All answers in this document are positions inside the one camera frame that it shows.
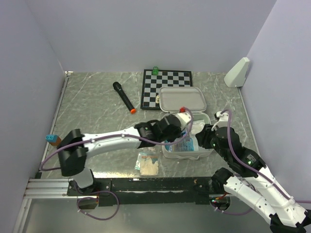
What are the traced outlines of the white chess piece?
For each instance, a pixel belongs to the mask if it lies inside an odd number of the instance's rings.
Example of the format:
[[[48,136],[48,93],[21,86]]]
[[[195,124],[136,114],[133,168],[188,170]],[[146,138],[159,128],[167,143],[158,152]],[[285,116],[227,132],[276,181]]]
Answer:
[[[159,95],[156,96],[155,102],[156,102],[156,104],[160,103],[160,96]]]

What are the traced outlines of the white wall mounted device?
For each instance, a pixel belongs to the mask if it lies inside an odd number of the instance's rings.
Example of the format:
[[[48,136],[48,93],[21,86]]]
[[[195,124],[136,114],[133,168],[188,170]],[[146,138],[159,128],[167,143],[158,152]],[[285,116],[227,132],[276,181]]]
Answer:
[[[230,88],[242,87],[246,80],[246,73],[250,65],[247,57],[240,59],[232,69],[225,75],[224,82]]]

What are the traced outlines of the green toy on chessboard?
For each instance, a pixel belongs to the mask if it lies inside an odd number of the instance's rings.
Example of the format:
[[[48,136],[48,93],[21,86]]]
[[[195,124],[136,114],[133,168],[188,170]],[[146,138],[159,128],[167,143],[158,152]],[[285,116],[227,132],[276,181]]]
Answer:
[[[152,75],[158,75],[158,73],[159,73],[159,68],[158,67],[153,67]]]

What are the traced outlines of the white gauze packet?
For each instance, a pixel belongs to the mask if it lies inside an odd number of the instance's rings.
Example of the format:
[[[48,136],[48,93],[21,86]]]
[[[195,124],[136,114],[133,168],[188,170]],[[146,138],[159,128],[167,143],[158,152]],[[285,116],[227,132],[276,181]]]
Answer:
[[[191,134],[195,135],[197,133],[200,133],[203,130],[205,124],[206,123],[204,120],[194,121],[191,128]]]

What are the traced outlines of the black white chessboard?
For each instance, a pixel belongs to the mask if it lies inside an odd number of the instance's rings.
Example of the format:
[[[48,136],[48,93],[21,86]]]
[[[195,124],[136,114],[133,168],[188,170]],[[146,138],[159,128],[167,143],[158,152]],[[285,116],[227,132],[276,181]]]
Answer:
[[[140,108],[142,110],[160,110],[156,97],[162,87],[191,87],[192,72],[181,70],[159,70],[153,75],[152,69],[143,72]]]

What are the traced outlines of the aluminium frame rail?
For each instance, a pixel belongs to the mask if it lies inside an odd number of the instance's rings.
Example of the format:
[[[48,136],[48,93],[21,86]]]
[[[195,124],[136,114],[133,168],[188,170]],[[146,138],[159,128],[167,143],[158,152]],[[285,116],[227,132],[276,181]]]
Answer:
[[[65,71],[64,84],[61,89],[61,94],[54,113],[51,129],[49,134],[52,134],[56,125],[57,116],[66,90],[69,76],[73,71]],[[49,144],[46,143],[43,152],[42,161],[46,158],[49,149]],[[13,229],[13,233],[22,233],[25,227],[31,203],[36,199],[63,199],[67,198],[66,188],[68,183],[65,179],[29,179],[24,195],[22,205],[17,216],[17,220]]]

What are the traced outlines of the grey medicine kit case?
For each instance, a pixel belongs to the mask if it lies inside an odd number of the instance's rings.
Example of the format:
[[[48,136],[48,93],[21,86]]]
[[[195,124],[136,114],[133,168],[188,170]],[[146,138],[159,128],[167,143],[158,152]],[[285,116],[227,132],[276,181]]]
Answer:
[[[204,113],[207,104],[202,91],[197,87],[162,87],[157,97],[160,109],[166,116],[176,115],[181,121],[181,134],[187,134],[176,144],[162,146],[163,155],[169,159],[189,160],[208,157],[213,150],[200,147],[195,137],[204,125],[211,123]]]

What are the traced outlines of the black microphone orange end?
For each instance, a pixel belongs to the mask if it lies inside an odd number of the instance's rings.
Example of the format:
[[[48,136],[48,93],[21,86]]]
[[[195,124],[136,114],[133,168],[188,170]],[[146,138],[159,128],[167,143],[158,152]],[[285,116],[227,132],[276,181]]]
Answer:
[[[114,90],[118,93],[118,95],[120,96],[120,98],[122,99],[122,101],[124,102],[125,106],[127,107],[127,109],[129,110],[129,112],[131,114],[136,113],[136,109],[134,108],[134,106],[132,105],[132,103],[130,102],[128,96],[125,94],[125,92],[122,89],[122,86],[119,82],[114,82],[113,83],[113,88]]]

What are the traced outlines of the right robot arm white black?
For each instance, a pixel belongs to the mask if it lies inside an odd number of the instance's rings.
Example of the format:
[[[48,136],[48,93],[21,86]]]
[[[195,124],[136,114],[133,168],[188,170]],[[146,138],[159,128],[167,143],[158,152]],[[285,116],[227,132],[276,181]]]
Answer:
[[[270,169],[253,150],[244,147],[233,128],[212,130],[206,124],[196,134],[198,145],[214,149],[229,165],[212,176],[216,193],[236,196],[256,211],[274,233],[304,233],[311,223],[311,212],[299,205],[279,185]]]

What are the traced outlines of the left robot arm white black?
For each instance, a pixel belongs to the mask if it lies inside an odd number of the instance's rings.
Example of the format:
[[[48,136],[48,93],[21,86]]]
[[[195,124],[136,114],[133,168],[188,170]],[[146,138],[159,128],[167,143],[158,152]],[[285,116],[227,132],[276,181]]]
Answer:
[[[176,142],[182,138],[182,132],[190,122],[191,116],[184,112],[164,116],[161,120],[141,122],[117,132],[89,134],[81,133],[80,129],[71,130],[57,147],[61,174],[72,177],[83,194],[91,195],[96,183],[92,171],[86,168],[87,159],[116,150]]]

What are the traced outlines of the blue printed plastic bag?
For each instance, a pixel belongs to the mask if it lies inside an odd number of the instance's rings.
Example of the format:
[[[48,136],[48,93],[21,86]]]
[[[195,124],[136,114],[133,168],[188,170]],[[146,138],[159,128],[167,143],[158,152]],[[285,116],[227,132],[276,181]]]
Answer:
[[[168,152],[195,152],[199,150],[199,145],[196,137],[191,134],[176,144],[165,145],[165,149]]]

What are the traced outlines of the blue brown toy block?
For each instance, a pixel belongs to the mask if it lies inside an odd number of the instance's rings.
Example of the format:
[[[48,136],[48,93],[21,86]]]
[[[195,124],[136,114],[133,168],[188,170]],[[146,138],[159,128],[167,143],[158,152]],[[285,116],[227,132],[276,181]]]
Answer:
[[[61,143],[61,138],[56,134],[48,134],[46,135],[45,139],[50,145],[54,147],[57,147]]]

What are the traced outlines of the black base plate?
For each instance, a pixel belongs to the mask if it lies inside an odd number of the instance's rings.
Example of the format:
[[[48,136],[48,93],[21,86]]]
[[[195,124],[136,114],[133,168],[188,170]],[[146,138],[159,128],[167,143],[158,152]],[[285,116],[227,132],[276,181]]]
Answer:
[[[96,178],[91,187],[80,189],[69,181],[69,197],[96,197],[99,206],[116,204],[113,192],[121,205],[195,203],[209,205],[212,198],[225,191],[211,177],[151,177]]]

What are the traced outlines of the bag of latex gloves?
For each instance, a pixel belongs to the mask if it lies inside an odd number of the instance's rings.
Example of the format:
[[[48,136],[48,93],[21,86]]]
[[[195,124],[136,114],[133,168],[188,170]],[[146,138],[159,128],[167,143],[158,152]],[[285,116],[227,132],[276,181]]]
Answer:
[[[140,151],[135,164],[135,170],[141,176],[156,176],[159,173],[159,155],[155,151]]]

